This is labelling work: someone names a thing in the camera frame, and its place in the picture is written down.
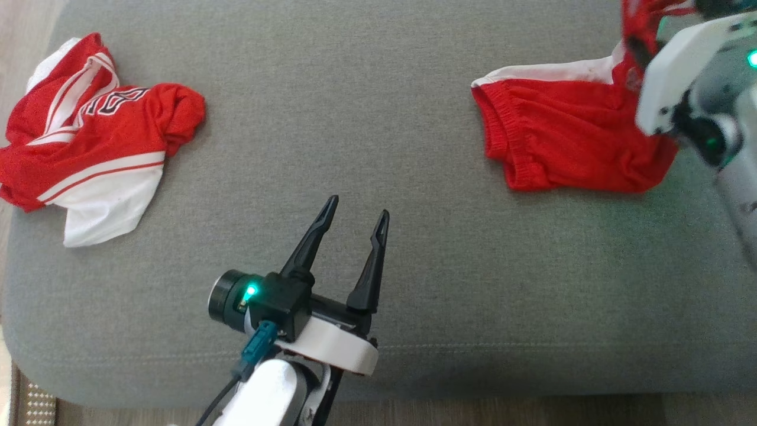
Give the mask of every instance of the red and white jersey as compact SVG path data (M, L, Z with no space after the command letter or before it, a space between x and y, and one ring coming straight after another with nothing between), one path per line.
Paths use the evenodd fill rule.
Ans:
M88 246L133 230L164 159L189 142L204 99L179 84L121 86L97 33L43 61L8 119L0 196L24 211L67 209L64 245Z

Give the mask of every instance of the gray fabric surface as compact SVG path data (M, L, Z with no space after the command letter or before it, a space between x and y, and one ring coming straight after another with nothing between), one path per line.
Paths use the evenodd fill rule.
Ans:
M757 384L754 276L682 153L645 196L518 194L483 154L469 84L598 58L605 0L71 0L51 50L101 31L127 83L206 96L141 224L65 249L16 214L3 327L35 383L92 406L207 403L244 337L205 303L229 268L286 260L341 196L314 272L343 299L392 214L375 377L350 399L726 390Z

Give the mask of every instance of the clothing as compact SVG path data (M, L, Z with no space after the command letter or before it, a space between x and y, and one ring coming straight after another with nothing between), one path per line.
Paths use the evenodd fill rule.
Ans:
M136 227L164 159L204 119L204 100L179 84L120 86L97 33L61 49L54 67L54 58L40 64L8 119L0 196L27 212L66 208L64 245L88 246Z
M656 52L659 21L688 12L678 0L624 0L624 35ZM643 72L624 44L607 58L505 67L475 80L485 154L514 190L574 186L644 192L670 168L676 143L635 124Z

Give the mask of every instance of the gray cushion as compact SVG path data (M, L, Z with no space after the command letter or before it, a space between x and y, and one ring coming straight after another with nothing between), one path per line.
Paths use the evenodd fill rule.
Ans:
M101 31L127 83L184 83L207 123L139 227L65 249L13 219L3 326L41 387L97 406L205 404L245 338L211 321L225 270L276 270L341 196L314 272L342 300L392 214L375 377L343 398L754 387L757 287L711 173L683 152L644 196L513 193L470 82L598 58L606 0L71 0L51 49Z

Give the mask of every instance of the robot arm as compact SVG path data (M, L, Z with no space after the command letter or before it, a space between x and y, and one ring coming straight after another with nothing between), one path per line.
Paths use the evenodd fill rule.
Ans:
M337 204L337 196L329 198L281 272L261 277L232 270L213 285L210 316L251 336L232 373L238 389L215 426L323 426L343 373L373 373L379 351L368 333L379 303L389 213L381 213L363 273L342 304L313 294L310 273Z
M636 122L647 135L667 133L694 147L712 168L757 265L757 11L677 33L646 68Z

